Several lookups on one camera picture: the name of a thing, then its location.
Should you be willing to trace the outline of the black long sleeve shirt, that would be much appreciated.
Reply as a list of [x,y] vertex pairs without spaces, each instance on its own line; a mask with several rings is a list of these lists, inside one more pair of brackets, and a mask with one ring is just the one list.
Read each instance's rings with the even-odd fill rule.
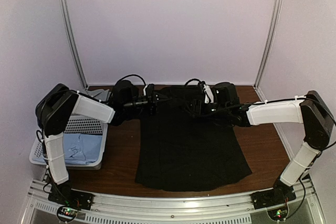
[[203,99],[196,87],[164,87],[170,98],[156,115],[140,116],[141,143],[135,182],[165,191],[208,191],[252,174],[234,129],[226,121],[193,118],[186,102]]

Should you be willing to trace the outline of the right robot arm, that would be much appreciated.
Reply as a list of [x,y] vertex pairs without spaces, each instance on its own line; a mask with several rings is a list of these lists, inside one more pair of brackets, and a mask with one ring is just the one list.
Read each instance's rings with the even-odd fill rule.
[[318,92],[312,90],[294,98],[255,103],[240,103],[236,87],[221,82],[213,87],[200,82],[201,95],[187,103],[195,118],[221,118],[228,123],[250,127],[270,123],[304,125],[303,143],[284,168],[269,192],[272,203],[279,204],[289,196],[290,188],[300,179],[323,151],[332,147],[330,137],[335,119]]

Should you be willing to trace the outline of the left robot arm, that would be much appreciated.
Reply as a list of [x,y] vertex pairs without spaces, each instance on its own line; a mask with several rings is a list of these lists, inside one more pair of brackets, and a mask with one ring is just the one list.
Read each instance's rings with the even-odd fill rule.
[[102,102],[79,91],[57,84],[36,106],[38,126],[43,134],[43,145],[50,182],[55,196],[64,205],[71,205],[76,197],[69,184],[64,158],[64,131],[72,115],[81,115],[113,126],[135,119],[145,111],[156,113],[159,103],[170,98],[160,94],[153,84],[146,84],[143,94],[129,80],[119,80],[107,102]]

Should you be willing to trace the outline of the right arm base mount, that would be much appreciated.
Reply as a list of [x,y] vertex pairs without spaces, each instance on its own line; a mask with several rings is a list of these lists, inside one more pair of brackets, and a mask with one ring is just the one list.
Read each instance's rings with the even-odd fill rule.
[[251,194],[254,209],[269,208],[276,205],[283,205],[287,200],[296,199],[293,187],[273,187],[272,189],[257,191]]

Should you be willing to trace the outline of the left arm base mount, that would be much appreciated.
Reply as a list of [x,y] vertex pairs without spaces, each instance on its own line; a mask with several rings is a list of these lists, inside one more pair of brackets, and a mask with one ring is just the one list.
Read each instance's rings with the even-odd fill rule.
[[48,200],[71,208],[90,210],[93,194],[73,190],[70,187],[53,187],[49,193]]

